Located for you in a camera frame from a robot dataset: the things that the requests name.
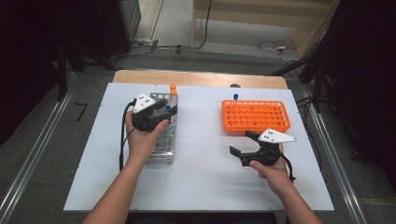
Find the gray floor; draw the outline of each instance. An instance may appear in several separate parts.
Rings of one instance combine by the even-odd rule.
[[[163,28],[159,24],[156,36],[160,41],[163,41],[160,42],[161,44],[168,44],[169,42],[165,41],[169,41],[169,39],[162,35],[161,29]],[[273,35],[279,34],[277,29],[272,29],[272,31],[274,31]],[[175,33],[163,33],[180,37]],[[276,40],[279,37],[290,38],[287,34],[282,33],[281,36],[266,40]],[[208,43],[212,43],[212,46],[215,45],[211,39],[208,39]],[[249,53],[236,54],[234,51],[228,51],[229,47],[223,49],[221,46],[218,45],[216,50],[186,50],[180,54],[167,50],[151,54],[123,56],[114,58],[111,62],[124,69],[204,71],[253,76],[270,74],[285,65],[284,62],[274,57],[272,52],[264,53],[268,57]],[[145,49],[137,49],[133,53],[140,51],[145,51]],[[295,60],[295,56],[292,54],[287,58]],[[8,223],[79,223],[86,216],[85,213],[66,213],[63,208],[73,181],[73,174],[77,170],[106,85],[111,82],[114,73],[101,65],[88,63],[84,73],[78,75],[79,79],[70,100]],[[293,91],[295,99],[303,98],[304,92],[302,85],[297,81],[296,73],[292,71],[283,77],[288,81],[288,86]],[[28,157],[35,140],[55,107],[57,94],[58,88],[54,87],[29,114],[12,138],[0,146],[0,195],[5,195],[10,183]],[[82,108],[76,103],[88,104],[79,121],[78,117]],[[350,159],[354,149],[349,144],[341,120],[336,115],[332,115],[326,105],[321,105],[321,107],[321,116],[324,118],[339,159],[361,202],[367,222],[393,223],[396,219],[394,214],[395,193],[390,187],[386,175],[372,164]],[[318,212],[318,215],[324,223],[353,223],[311,116],[308,117],[307,122],[308,129],[314,135],[311,140],[318,145],[319,153],[317,155],[318,158],[321,158],[319,161],[321,161],[322,174],[324,179],[329,182],[328,190],[335,208],[333,212]],[[276,215],[279,223],[284,223],[285,215],[283,213],[276,213]]]

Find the floor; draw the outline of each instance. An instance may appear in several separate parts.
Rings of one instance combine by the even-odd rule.
[[[143,17],[151,19],[142,21],[136,40],[151,42],[158,39],[159,45],[190,43],[191,1],[144,0],[140,4]],[[204,21],[197,21],[196,27],[199,30],[201,23],[205,24]],[[202,33],[197,31],[196,34],[196,44],[199,44]],[[278,52],[276,56],[276,51],[270,50],[270,43],[288,43],[290,49]],[[128,55],[115,57],[111,62],[126,69],[223,72],[257,76],[275,72],[285,66],[284,61],[299,60],[292,46],[290,35],[284,27],[210,21],[208,38],[199,52],[183,50],[181,54],[175,54],[171,50],[164,50],[145,53],[147,49],[138,48],[131,50]],[[0,223],[79,223],[86,216],[86,213],[66,213],[63,207],[104,90],[114,76],[114,71],[106,70],[99,64],[89,60],[87,64],[83,74],[70,71],[70,90],[68,98],[65,98],[67,101],[63,104],[56,102],[58,89],[55,87],[42,99],[11,139],[0,146],[0,195],[6,198],[16,193],[10,206],[2,203]],[[296,69],[282,76],[287,80],[296,100],[309,96],[312,88],[298,82],[300,71],[301,69]],[[81,105],[87,105],[82,116]],[[308,116],[304,115],[304,107],[301,107],[302,118],[307,118],[308,130],[313,134],[311,141],[316,146],[314,150],[318,164],[323,178],[328,182],[335,209],[333,212],[318,212],[319,217],[324,223],[394,222],[396,195],[385,174],[372,164],[350,159],[354,150],[348,142],[341,120],[327,105],[320,106],[320,114],[311,108]],[[54,108],[60,108],[63,113],[58,117],[53,115]],[[56,126],[49,128],[46,124],[51,118]],[[327,140],[326,134],[318,131],[321,122],[326,128],[325,133],[330,136]],[[42,130],[47,130],[50,137],[40,135]],[[45,139],[44,144],[37,146],[37,139]],[[326,145],[329,140],[335,150],[336,159],[341,163],[341,170],[346,173],[347,183],[352,188],[348,193],[356,196],[354,200],[361,209],[357,213],[361,212],[363,218],[358,219],[351,212],[353,207],[349,207],[343,192],[345,182],[337,177],[339,170],[334,167],[333,154]],[[33,169],[24,172],[25,160],[31,158],[29,153],[31,156],[35,153],[39,160],[32,163]],[[21,175],[29,176],[28,181],[16,183],[15,180]],[[276,217],[279,223],[285,221],[285,214],[282,212],[276,213]]]

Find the orange plastic basket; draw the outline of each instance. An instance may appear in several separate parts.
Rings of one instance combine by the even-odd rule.
[[[280,101],[224,100],[221,110],[224,131],[228,133],[263,133],[268,128],[284,133],[290,128],[286,108]]]

